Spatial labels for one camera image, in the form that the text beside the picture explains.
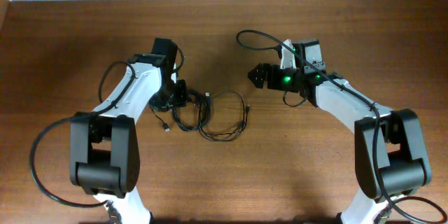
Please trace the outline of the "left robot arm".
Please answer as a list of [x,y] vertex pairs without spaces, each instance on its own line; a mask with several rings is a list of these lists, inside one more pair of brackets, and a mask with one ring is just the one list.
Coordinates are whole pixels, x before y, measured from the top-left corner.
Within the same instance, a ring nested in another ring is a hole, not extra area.
[[70,179],[102,202],[112,223],[152,223],[137,190],[140,170],[136,123],[146,107],[167,112],[186,105],[186,83],[177,78],[179,47],[156,38],[147,53],[126,61],[112,93],[71,123]]

